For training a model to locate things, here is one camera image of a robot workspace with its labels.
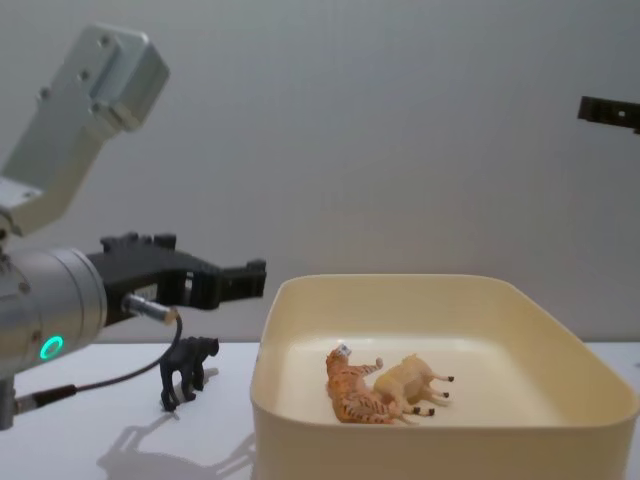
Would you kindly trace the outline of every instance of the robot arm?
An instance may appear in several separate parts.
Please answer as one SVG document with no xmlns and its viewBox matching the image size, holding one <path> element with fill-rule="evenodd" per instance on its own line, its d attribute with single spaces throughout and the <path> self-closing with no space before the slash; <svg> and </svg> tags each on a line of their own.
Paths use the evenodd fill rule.
<svg viewBox="0 0 640 480">
<path fill-rule="evenodd" d="M 16 403 L 15 374 L 89 345 L 105 326 L 136 315 L 170 322 L 178 305 L 213 310 L 263 295 L 264 261 L 219 268 L 176 251 L 171 234 L 105 238 L 102 253 L 86 256 L 3 250 L 10 234 L 62 216 L 103 144 L 144 123 L 168 78 L 146 35 L 90 26 L 0 171 L 0 430 L 28 411 Z"/>
</svg>

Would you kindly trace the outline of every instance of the green indicator light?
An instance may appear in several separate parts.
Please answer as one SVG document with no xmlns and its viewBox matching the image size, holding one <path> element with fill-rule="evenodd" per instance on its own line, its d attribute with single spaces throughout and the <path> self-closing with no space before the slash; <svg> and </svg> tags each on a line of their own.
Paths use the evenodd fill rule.
<svg viewBox="0 0 640 480">
<path fill-rule="evenodd" d="M 64 340 L 61 336 L 56 335 L 55 337 L 51 337 L 49 340 L 44 342 L 44 345 L 42 345 L 42 348 L 40 349 L 40 358 L 42 360 L 49 360 L 62 350 L 63 345 Z"/>
</svg>

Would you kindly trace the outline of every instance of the beige animal toy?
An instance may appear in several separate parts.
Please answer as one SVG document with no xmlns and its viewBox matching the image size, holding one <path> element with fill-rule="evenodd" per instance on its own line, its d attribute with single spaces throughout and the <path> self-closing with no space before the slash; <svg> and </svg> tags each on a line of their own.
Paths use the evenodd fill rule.
<svg viewBox="0 0 640 480">
<path fill-rule="evenodd" d="M 414 353 L 380 375 L 373 385 L 373 391 L 379 395 L 383 403 L 394 402 L 403 413 L 428 417 L 435 414 L 435 409 L 413 405 L 420 400 L 429 400 L 436 405 L 444 406 L 446 403 L 441 398 L 449 398 L 448 392 L 431 388 L 434 379 L 453 382 L 453 377 L 435 374 L 429 365 Z"/>
<path fill-rule="evenodd" d="M 382 368 L 382 359 L 377 358 L 375 365 L 350 366 L 350 354 L 349 348 L 339 345 L 326 360 L 327 393 L 338 420 L 367 424 L 392 424 L 394 418 L 403 420 L 395 402 L 382 403 L 364 382 L 363 377 Z"/>
</svg>

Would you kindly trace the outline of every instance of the toy animal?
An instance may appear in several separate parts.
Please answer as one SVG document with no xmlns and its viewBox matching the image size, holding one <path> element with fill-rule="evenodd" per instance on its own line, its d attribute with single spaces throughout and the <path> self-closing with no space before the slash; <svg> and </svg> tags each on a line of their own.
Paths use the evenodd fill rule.
<svg viewBox="0 0 640 480">
<path fill-rule="evenodd" d="M 449 393 L 431 388 L 434 379 L 453 382 L 454 377 L 437 375 L 414 353 L 380 375 L 373 385 L 373 391 L 380 395 L 383 403 L 395 402 L 403 413 L 430 416 L 435 414 L 435 409 L 431 408 L 427 412 L 412 404 L 430 400 L 437 405 L 446 405 L 440 398 L 449 398 Z"/>
<path fill-rule="evenodd" d="M 366 386 L 364 377 L 382 368 L 382 359 L 375 365 L 349 365 L 351 350 L 344 344 L 332 350 L 326 359 L 327 393 L 333 411 L 341 423 L 392 424 L 403 420 L 402 412 L 390 402 L 385 405 Z"/>
<path fill-rule="evenodd" d="M 187 402 L 195 400 L 196 394 L 190 387 L 202 391 L 204 389 L 203 362 L 207 357 L 218 354 L 220 345 L 217 338 L 189 337 L 178 342 L 171 354 L 160 362 L 162 377 L 162 405 L 168 412 L 176 409 L 178 397 L 173 389 L 173 372 L 179 371 L 182 377 L 181 389 Z"/>
</svg>

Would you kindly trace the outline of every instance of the white table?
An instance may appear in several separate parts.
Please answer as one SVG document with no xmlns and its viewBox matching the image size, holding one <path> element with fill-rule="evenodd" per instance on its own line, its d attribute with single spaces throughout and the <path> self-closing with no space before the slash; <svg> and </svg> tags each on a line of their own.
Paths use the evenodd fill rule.
<svg viewBox="0 0 640 480">
<path fill-rule="evenodd" d="M 590 344 L 640 392 L 640 343 Z M 18 394 L 120 375 L 151 361 L 161 344 L 93 345 L 16 378 Z M 249 480 L 255 445 L 249 385 L 257 343 L 221 345 L 205 363 L 218 373 L 175 415 L 164 413 L 158 370 L 15 419 L 0 432 L 0 478 Z M 628 480 L 640 478 L 640 428 Z"/>
</svg>

